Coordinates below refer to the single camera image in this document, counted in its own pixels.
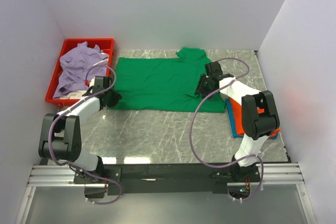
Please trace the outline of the green t-shirt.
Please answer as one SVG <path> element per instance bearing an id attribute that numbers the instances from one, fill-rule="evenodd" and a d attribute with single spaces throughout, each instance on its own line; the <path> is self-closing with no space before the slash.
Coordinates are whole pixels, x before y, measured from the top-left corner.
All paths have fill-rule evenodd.
<path id="1" fill-rule="evenodd" d="M 175 58 L 126 58 L 118 60 L 114 89 L 122 95 L 116 110 L 194 112 L 202 97 L 194 95 L 205 65 L 206 51 L 182 48 Z M 220 94 L 207 99 L 200 112 L 223 113 Z"/>

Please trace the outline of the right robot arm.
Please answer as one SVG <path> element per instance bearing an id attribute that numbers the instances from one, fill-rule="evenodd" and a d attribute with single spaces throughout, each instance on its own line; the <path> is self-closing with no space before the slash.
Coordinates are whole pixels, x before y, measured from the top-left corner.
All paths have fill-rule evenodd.
<path id="1" fill-rule="evenodd" d="M 197 114 L 203 103 L 221 93 L 241 108 L 241 124 L 244 137 L 231 167 L 230 175 L 235 181 L 241 182 L 248 175 L 248 167 L 257 162 L 261 147 L 275 131 L 280 128 L 280 119 L 272 92 L 253 89 L 238 80 L 231 74 L 224 74 L 218 61 L 205 65 L 205 74 L 195 90 L 195 95 L 203 99 L 197 106 L 194 115 Z"/>

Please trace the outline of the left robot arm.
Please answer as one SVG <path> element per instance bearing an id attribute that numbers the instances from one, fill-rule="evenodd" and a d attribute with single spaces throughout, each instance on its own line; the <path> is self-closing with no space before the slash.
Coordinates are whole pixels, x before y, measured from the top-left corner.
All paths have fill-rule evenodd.
<path id="1" fill-rule="evenodd" d="M 78 102 L 57 114 L 46 114 L 41 126 L 39 156 L 85 170 L 91 182 L 101 182 L 106 175 L 102 158 L 83 149 L 81 123 L 103 108 L 119 103 L 122 96 L 113 84 L 110 77 L 94 77 L 93 86 Z"/>

